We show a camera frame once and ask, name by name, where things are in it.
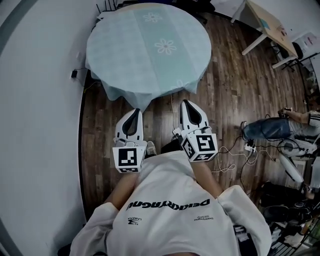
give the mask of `flower pattern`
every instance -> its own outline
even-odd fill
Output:
[[[145,22],[158,22],[162,20],[162,17],[158,13],[149,12],[147,15],[143,15]]]
[[[175,51],[177,47],[174,45],[174,41],[168,40],[166,41],[165,39],[161,38],[160,42],[156,42],[154,44],[155,47],[158,47],[158,53],[162,54],[165,52],[167,55],[171,55],[172,51]]]

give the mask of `jeans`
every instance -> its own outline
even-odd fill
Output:
[[[285,139],[291,135],[288,118],[267,118],[248,124],[243,129],[245,140]]]

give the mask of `table leg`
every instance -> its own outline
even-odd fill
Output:
[[[277,67],[280,67],[281,65],[283,65],[283,64],[285,64],[285,63],[287,63],[289,61],[292,61],[292,60],[294,60],[296,58],[297,57],[295,57],[295,56],[289,56],[288,58],[284,58],[283,60],[279,61],[278,63],[272,65],[272,68],[276,69]]]
[[[242,13],[242,11],[244,10],[246,6],[246,0],[244,0],[242,2],[242,4],[239,6],[238,10],[236,10],[236,12],[234,13],[234,15],[232,16],[232,19],[231,19],[231,23],[234,23],[235,20],[238,20],[239,17],[240,17],[240,14]]]
[[[250,52],[253,48],[255,48],[258,44],[260,44],[265,38],[267,37],[266,34],[260,35],[252,44],[250,44],[247,48],[245,48],[242,52],[242,55],[246,55]]]

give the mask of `white cable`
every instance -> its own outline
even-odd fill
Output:
[[[228,168],[223,168],[223,169],[221,169],[220,161],[219,161],[219,154],[221,154],[221,153],[220,153],[220,150],[221,150],[222,148],[226,149],[227,152],[228,152],[230,155],[232,155],[232,156],[244,156],[244,157],[245,157],[245,164],[248,165],[248,166],[253,166],[253,165],[256,164],[256,161],[257,161],[257,159],[258,159],[258,155],[260,154],[260,152],[266,152],[266,153],[268,154],[268,156],[271,158],[271,160],[272,160],[273,162],[275,162],[275,161],[273,160],[273,158],[270,156],[270,154],[268,153],[268,151],[266,151],[266,150],[260,150],[260,151],[258,151],[258,153],[257,153],[256,156],[255,156],[255,159],[254,159],[253,161],[249,161],[249,158],[251,157],[251,153],[250,153],[248,156],[246,156],[246,155],[243,154],[243,153],[241,153],[241,154],[232,154],[225,146],[222,146],[222,147],[219,148],[218,155],[217,155],[219,170],[214,170],[214,171],[212,171],[212,173],[219,173],[219,172],[226,173],[227,171],[229,171],[229,170],[234,170],[234,169],[236,168],[236,165],[233,163],[233,164],[231,164]]]
[[[172,109],[172,114],[173,114],[173,119],[172,119],[172,126],[173,130],[175,130],[175,113],[174,113],[174,105],[172,104],[172,94],[170,94],[170,99],[171,99],[171,109]]]

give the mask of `sleeve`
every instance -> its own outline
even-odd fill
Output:
[[[308,125],[313,127],[320,127],[320,113],[317,111],[310,111],[308,117]]]
[[[97,252],[107,253],[107,235],[112,229],[118,212],[111,202],[97,207],[87,224],[73,239],[70,256],[92,256]]]
[[[272,242],[269,226],[242,188],[229,187],[217,199],[233,224],[245,227],[251,235],[258,255],[268,255]]]

